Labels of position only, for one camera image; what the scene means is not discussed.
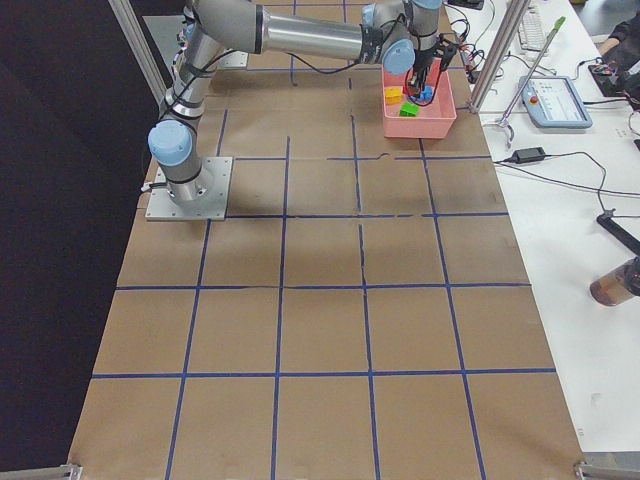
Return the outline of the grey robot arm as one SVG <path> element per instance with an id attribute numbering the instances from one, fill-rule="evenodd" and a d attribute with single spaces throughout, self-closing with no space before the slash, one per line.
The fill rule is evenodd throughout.
<path id="1" fill-rule="evenodd" d="M 179 72 L 179 66 L 182 62 L 183 53 L 186 50 L 193 31 L 195 29 L 194 23 L 188 23 L 184 21 L 184 26 L 182 30 L 177 34 L 177 40 L 179 45 L 179 50 L 173 57 L 171 63 L 171 74 L 173 77 L 176 77 Z M 237 69 L 245 69 L 248 63 L 248 54 L 244 52 L 237 52 L 226 50 L 226 56 L 217 62 L 217 66 L 223 70 L 237 70 Z"/>
<path id="2" fill-rule="evenodd" d="M 158 165 L 148 194 L 150 221 L 221 221 L 228 209 L 233 159 L 197 151 L 205 98 L 215 77 L 236 86 L 236 54 L 285 54 L 300 63 L 310 56 L 345 61 L 347 67 L 378 65 L 404 76 L 410 100 L 418 102 L 429 74 L 441 75 L 457 44 L 439 26 L 438 1 L 379 1 L 365 6 L 358 23 L 280 14 L 253 1 L 190 1 L 187 26 L 176 54 L 173 83 L 147 143 Z"/>

